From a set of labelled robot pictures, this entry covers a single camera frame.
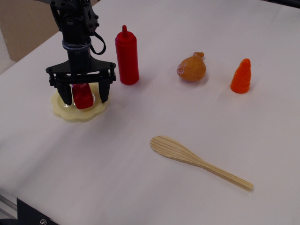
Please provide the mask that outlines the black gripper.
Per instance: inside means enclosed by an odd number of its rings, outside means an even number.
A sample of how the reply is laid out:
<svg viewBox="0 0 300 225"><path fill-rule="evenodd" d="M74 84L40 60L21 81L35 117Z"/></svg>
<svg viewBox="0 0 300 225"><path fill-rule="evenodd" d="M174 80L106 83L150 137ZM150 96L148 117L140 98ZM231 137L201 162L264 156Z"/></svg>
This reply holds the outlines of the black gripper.
<svg viewBox="0 0 300 225"><path fill-rule="evenodd" d="M116 81L116 64L97 60L90 54L89 49L82 52L68 52L68 60L46 69L49 83L57 91L67 105L72 104L70 84L98 83L99 96L102 103L109 97L110 84Z"/></svg>

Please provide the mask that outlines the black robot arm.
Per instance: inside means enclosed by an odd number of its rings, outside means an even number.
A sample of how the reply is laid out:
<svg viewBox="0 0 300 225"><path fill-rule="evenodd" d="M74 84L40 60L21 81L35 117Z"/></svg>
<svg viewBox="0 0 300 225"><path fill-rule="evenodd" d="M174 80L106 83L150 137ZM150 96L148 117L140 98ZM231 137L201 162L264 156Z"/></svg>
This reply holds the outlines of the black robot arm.
<svg viewBox="0 0 300 225"><path fill-rule="evenodd" d="M108 100L110 84L116 80L115 63L92 57L95 50L91 37L103 39L96 33L98 16L89 0L46 0L53 17L62 32L62 46L67 51L68 60L48 67L49 83L55 87L67 105L72 104L71 85L98 83L100 99Z"/></svg>

